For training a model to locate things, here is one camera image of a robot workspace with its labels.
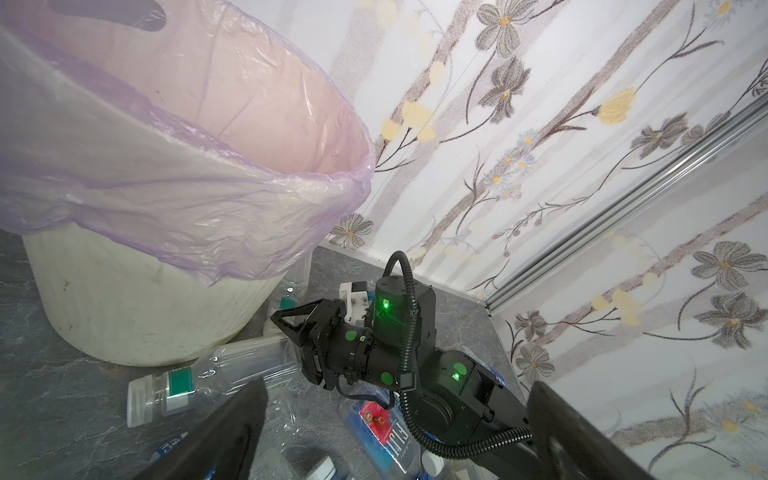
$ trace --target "floral wallpaper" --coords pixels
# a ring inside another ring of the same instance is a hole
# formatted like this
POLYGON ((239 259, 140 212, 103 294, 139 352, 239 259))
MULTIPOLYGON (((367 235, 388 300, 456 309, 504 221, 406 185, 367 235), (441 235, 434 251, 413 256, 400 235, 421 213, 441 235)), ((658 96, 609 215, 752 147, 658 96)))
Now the floral wallpaper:
POLYGON ((768 478, 766 152, 763 120, 493 312, 524 391, 657 478, 768 478))
POLYGON ((485 300, 768 88, 760 0, 235 0, 376 142, 327 244, 485 300))

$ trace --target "metal strip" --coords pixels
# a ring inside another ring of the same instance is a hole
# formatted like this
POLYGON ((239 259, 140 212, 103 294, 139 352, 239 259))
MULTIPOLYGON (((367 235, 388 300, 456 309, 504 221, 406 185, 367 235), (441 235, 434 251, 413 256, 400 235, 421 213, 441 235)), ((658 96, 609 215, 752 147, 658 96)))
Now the metal strip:
POLYGON ((651 198, 716 157, 723 148, 768 116, 768 94, 754 101, 699 144, 675 157, 670 164, 634 190, 613 202, 606 210, 583 222, 569 238, 531 259, 521 273, 510 279, 488 301, 493 312, 525 287, 555 268, 560 262, 582 248, 595 237, 612 228, 651 198))

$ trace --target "white bottle cap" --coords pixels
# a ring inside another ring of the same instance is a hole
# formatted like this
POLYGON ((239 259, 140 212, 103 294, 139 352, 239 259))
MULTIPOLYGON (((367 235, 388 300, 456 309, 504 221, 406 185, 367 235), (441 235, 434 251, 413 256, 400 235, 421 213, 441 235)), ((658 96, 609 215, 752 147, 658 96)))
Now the white bottle cap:
POLYGON ((424 453, 422 453, 422 467, 424 467, 424 470, 429 473, 430 477, 436 477, 440 472, 442 472, 442 468, 445 466, 445 459, 443 457, 438 457, 432 452, 427 452, 426 450, 424 453))
POLYGON ((336 474, 336 466, 333 460, 326 456, 315 465, 310 473, 306 474, 305 480, 331 480, 336 474))
POLYGON ((128 383, 128 428, 152 421, 154 406, 154 381, 152 375, 143 376, 128 383))

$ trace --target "purple plastic bag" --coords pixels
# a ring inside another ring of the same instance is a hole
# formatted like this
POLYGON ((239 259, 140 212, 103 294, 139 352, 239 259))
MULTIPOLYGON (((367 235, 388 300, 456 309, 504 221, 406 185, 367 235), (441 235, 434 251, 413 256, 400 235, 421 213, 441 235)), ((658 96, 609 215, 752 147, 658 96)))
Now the purple plastic bag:
POLYGON ((0 228, 75 222, 206 283, 279 275, 369 195, 368 132, 257 20, 155 5, 153 31, 39 0, 0 14, 0 228))

